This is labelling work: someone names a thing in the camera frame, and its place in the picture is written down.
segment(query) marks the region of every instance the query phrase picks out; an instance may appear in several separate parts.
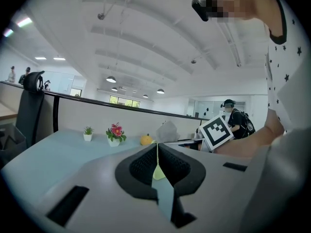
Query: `black railing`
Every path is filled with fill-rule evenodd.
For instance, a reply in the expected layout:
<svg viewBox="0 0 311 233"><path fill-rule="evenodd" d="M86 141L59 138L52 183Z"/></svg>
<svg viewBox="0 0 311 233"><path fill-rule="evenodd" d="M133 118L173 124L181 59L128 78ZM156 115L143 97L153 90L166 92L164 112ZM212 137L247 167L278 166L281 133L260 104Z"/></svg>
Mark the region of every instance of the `black railing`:
<svg viewBox="0 0 311 233"><path fill-rule="evenodd" d="M24 89L23 86L14 84L14 83L9 83L5 81L0 81L0 83L3 84L8 84L20 89ZM207 121L206 118L198 118L198 117L191 117L191 116L184 116L184 115L178 115L178 114L173 114L173 113L167 113L167 112L161 112L161 111L153 111L153 110L148 110L148 109L141 109L141 108L136 108L136 107L130 107L126 105L120 105L120 104L113 104L113 103L107 103L107 102L102 102L98 100L93 100L93 99L86 99L86 98L81 98L81 97L75 97L67 94L62 94L58 92L52 92L52 91L44 91L46 95L49 96L54 96L62 99L69 99L69 100L75 100L79 102L84 102L84 103L91 103L91 104L96 104L96 105L101 105L101 106L107 106L107 107L112 107L112 108L118 108L118 109L123 109L123 110L130 110L130 111L138 111L138 112L144 112L144 113L150 113L150 114L156 114L156 115L163 115L163 116L169 116L169 117L180 117L180 118L187 118L187 119L194 119L194 120L204 120Z"/></svg>

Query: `ceiling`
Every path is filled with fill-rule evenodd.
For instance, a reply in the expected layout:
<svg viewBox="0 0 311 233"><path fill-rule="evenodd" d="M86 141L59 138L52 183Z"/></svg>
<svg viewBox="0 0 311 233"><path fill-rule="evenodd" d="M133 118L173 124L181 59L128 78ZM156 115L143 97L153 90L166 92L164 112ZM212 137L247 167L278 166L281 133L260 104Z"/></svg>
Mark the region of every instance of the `ceiling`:
<svg viewBox="0 0 311 233"><path fill-rule="evenodd" d="M191 0L29 0L25 12L33 26L14 35L24 34L23 40L11 37L13 44L32 58L61 53L102 90L126 87L138 91L133 97L154 99L181 96L183 87L202 86L196 83L202 77L264 78L268 39L263 23L203 22ZM116 84L105 80L109 75ZM164 95L156 93L160 88Z"/></svg>
<svg viewBox="0 0 311 233"><path fill-rule="evenodd" d="M19 27L17 24L28 18L21 9L11 19L9 28L14 31L9 37L3 38L3 43L21 53L36 66L69 66L67 61L56 61L54 57L62 57L50 43L42 36L33 23ZM46 60L37 60L36 57L46 57Z"/></svg>

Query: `black backpack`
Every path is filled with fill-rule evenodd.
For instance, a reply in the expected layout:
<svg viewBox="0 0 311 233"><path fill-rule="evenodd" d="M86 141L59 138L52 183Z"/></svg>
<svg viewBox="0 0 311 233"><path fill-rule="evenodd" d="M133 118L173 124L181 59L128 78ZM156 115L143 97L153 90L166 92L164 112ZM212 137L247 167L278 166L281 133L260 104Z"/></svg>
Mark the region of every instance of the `black backpack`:
<svg viewBox="0 0 311 233"><path fill-rule="evenodd" d="M248 113L244 113L243 111L236 110L236 111L233 112L233 114L236 113L236 112L240 112L242 117L243 117L243 121L242 121L241 127L243 129L245 129L245 132L244 132L242 138L247 137L247 136L255 133L256 132L255 127L254 127L252 121L249 119Z"/></svg>

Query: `office chair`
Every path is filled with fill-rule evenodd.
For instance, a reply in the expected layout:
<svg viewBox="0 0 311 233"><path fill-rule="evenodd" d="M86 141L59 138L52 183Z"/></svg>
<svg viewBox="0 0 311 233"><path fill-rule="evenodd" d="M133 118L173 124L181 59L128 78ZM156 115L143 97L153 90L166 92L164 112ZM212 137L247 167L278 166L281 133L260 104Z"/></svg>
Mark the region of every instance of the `office chair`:
<svg viewBox="0 0 311 233"><path fill-rule="evenodd" d="M24 80L16 127L26 137L27 148L35 144L36 132L44 99L42 72L32 72Z"/></svg>

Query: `white shirt with stars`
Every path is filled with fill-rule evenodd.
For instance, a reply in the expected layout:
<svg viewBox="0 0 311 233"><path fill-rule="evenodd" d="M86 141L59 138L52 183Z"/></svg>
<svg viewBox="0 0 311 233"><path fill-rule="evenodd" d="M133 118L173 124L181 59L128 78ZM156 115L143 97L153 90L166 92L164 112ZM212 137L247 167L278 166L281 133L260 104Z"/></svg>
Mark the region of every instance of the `white shirt with stars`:
<svg viewBox="0 0 311 233"><path fill-rule="evenodd" d="M284 130L290 131L294 128L292 118L289 117L278 93L288 84L291 77L302 65L304 58L310 51L310 42L304 28L289 5L284 0L277 1L282 15L283 35L275 37L270 33L265 64L268 109L275 110Z"/></svg>

